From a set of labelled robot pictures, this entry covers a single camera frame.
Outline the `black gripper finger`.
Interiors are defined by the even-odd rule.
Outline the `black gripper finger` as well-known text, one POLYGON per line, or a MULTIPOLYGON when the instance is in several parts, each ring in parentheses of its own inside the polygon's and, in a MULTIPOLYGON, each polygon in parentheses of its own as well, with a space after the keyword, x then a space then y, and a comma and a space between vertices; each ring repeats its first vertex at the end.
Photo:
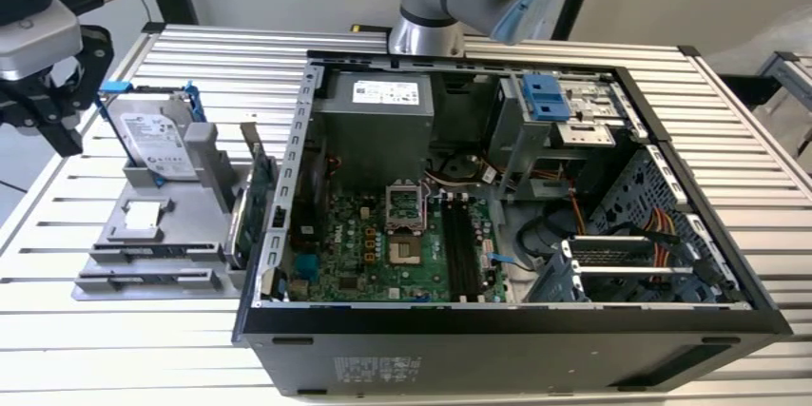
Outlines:
POLYGON ((57 87, 48 70, 1 81, 1 123, 40 134, 62 157, 82 152, 81 136, 64 118, 76 114, 69 85, 57 87))

